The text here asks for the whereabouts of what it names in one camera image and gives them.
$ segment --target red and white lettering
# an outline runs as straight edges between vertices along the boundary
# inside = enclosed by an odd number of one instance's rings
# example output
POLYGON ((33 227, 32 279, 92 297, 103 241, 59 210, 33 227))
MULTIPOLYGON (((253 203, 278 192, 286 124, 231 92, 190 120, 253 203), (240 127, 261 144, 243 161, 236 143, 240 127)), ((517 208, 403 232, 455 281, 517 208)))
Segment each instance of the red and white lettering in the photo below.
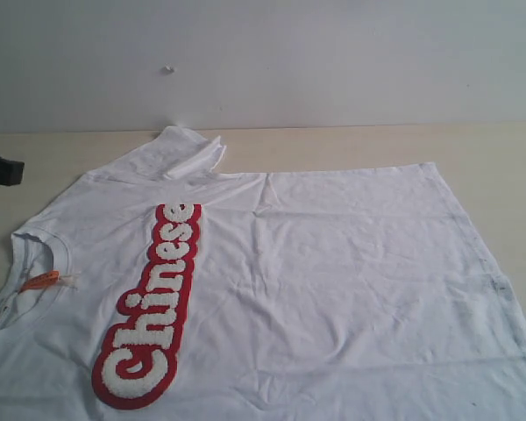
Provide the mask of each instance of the red and white lettering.
POLYGON ((117 301, 129 316, 105 334, 92 371, 97 396, 121 410, 158 399, 175 377, 199 239, 201 205, 161 204, 139 285, 117 301))

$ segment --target fabric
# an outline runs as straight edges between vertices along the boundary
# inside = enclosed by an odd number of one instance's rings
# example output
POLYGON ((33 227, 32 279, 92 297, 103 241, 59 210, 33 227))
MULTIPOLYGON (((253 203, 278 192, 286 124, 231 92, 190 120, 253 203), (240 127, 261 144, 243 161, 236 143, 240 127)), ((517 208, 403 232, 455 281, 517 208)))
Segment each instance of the fabric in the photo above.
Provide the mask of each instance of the fabric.
POLYGON ((12 234, 0 420, 526 420, 526 322, 434 164, 223 153, 167 128, 12 234))

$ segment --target t-shirt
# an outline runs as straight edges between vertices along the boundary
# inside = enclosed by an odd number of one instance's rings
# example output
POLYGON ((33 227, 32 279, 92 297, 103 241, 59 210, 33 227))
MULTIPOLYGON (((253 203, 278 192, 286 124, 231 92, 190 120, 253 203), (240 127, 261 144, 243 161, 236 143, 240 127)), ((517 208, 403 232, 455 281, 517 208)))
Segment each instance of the t-shirt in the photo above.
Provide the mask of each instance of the t-shirt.
POLYGON ((223 153, 169 127, 12 234, 0 420, 526 421, 526 322, 433 163, 223 153))

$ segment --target orange tag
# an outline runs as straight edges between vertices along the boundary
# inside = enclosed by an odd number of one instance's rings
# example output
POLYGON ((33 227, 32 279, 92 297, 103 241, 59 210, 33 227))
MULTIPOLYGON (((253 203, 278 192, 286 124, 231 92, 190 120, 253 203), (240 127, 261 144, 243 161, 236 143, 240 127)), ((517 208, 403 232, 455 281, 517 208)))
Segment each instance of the orange tag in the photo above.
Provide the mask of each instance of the orange tag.
POLYGON ((24 292, 28 289, 44 289, 54 285, 59 280, 59 271, 51 270, 43 275, 35 276, 32 279, 28 279, 19 289, 19 292, 24 292))

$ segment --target light wooden surface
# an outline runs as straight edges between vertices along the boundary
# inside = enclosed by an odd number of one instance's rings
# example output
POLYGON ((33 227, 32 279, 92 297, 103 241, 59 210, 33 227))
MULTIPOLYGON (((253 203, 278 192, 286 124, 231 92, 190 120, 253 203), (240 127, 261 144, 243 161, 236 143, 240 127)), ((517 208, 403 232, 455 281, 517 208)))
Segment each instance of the light wooden surface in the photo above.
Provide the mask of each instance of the light wooden surface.
MULTIPOLYGON (((24 181, 0 186, 0 287, 10 233, 79 175, 157 132, 0 135, 0 154, 25 161, 24 181)), ((526 123, 218 130, 219 172, 375 168, 434 161, 513 283, 526 315, 526 123)))

